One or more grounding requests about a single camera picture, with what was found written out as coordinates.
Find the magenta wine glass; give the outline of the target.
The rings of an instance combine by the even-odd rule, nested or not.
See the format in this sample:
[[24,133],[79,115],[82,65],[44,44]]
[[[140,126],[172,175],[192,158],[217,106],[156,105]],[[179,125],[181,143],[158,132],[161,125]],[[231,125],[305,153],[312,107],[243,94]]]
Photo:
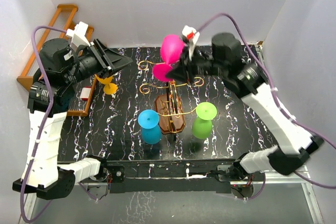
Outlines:
[[169,34],[164,37],[160,49],[160,56],[163,63],[156,64],[153,67],[153,74],[155,78],[163,82],[172,81],[172,79],[166,77],[166,74],[172,70],[171,64],[179,61],[183,48],[184,42],[178,35]]

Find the orange yellow wine glass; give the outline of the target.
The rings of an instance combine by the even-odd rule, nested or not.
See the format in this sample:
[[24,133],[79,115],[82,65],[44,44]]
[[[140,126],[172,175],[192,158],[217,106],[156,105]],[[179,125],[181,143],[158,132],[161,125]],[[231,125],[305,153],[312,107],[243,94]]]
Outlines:
[[99,78],[98,75],[95,75],[96,79],[104,85],[103,91],[107,95],[115,94],[118,90],[118,86],[112,82],[113,76],[107,77],[107,78]]

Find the green wine glass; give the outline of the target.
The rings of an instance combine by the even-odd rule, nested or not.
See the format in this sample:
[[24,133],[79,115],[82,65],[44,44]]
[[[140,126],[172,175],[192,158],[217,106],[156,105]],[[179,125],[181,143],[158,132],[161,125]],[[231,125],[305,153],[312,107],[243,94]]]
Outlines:
[[202,102],[196,107],[197,118],[192,124],[192,134],[199,139],[206,139],[212,132],[212,120],[217,115],[217,108],[210,102]]

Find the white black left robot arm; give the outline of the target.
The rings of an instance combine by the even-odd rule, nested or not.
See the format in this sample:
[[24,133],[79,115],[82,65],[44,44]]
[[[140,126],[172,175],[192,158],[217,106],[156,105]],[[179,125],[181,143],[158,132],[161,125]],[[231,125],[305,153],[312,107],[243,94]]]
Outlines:
[[74,185],[84,179],[93,177],[101,182],[109,173],[106,159],[93,155],[68,165],[58,165],[61,131],[76,94],[74,86],[94,75],[111,77],[133,60],[106,47],[98,39],[88,46],[78,46],[77,50],[73,50],[66,39],[51,39],[43,44],[39,57],[46,76],[40,78],[41,71],[37,70],[29,90],[27,162],[12,189],[54,200],[67,197]]

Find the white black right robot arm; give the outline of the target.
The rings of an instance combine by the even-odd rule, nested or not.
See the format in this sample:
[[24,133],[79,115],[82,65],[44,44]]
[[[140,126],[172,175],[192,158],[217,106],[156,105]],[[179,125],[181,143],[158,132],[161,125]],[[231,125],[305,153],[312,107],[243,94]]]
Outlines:
[[283,115],[280,103],[273,100],[270,81],[260,67],[244,62],[241,43],[233,34],[214,35],[210,55],[196,49],[199,35],[188,32],[177,38],[184,48],[177,66],[166,76],[182,82],[190,82],[196,76],[220,77],[227,89],[253,109],[278,143],[241,155],[226,174],[234,179],[247,180],[255,172],[270,169],[282,175],[295,172],[319,149],[324,139]]

